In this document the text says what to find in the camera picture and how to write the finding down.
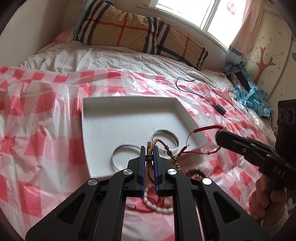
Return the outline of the person right hand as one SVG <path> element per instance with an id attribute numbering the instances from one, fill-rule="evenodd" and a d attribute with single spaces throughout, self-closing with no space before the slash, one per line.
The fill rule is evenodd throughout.
<path id="1" fill-rule="evenodd" d="M 249 202 L 250 215 L 255 220 L 261 218 L 264 226 L 278 223 L 286 213 L 286 190 L 270 191 L 270 187 L 271 183 L 267 176 L 262 174 L 255 183 L 255 191 Z"/>

